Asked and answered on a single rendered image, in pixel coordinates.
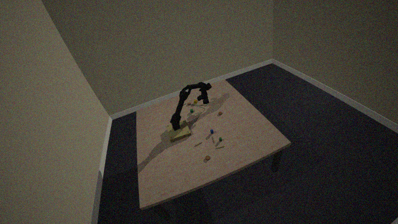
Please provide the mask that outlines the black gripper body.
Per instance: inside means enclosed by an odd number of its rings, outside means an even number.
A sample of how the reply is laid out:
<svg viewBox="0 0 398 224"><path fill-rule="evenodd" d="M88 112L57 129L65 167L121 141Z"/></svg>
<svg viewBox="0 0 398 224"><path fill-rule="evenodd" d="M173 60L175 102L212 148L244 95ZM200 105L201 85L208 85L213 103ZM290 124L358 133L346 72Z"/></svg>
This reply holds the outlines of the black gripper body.
<svg viewBox="0 0 398 224"><path fill-rule="evenodd" d="M209 100L208 100L208 96L207 96L207 92L205 93L205 94L202 94L202 97L203 97L203 104L208 104L209 103Z"/></svg>

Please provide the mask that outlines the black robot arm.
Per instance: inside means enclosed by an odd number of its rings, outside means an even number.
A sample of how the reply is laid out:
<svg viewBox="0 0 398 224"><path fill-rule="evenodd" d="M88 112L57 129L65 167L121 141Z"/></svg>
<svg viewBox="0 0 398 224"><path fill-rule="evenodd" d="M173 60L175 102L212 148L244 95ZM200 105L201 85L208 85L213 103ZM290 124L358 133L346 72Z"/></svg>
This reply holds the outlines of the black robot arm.
<svg viewBox="0 0 398 224"><path fill-rule="evenodd" d="M170 123L172 123L173 128L174 128L175 131L180 128L180 125L179 125L179 121L181 119L180 113L181 113L184 101L188 98L191 90L192 89L197 89L197 88L201 88L199 91L201 91L202 94L205 94L206 90L209 90L211 88L211 85L210 85L210 83L205 84L203 82L199 82L198 84L187 85L185 88L183 88L180 91L180 94L179 94L180 100L179 100L178 106L176 108L176 111L172 115L172 118L171 118L171 121L170 121ZM189 89L188 92L185 91L187 89ZM198 101L200 101L201 99L203 99L202 95L197 97Z"/></svg>

